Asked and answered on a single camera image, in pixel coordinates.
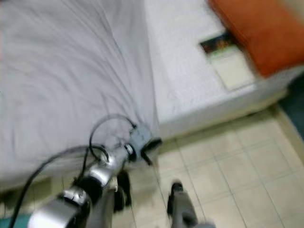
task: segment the floor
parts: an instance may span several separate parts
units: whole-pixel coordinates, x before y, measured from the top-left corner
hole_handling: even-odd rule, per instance
[[[155,166],[130,173],[132,209],[114,228],[167,228],[171,183],[182,181],[200,221],[217,228],[303,228],[304,166],[269,111],[165,143]],[[22,212],[69,186],[73,175],[35,184]],[[8,217],[16,194],[0,205]]]

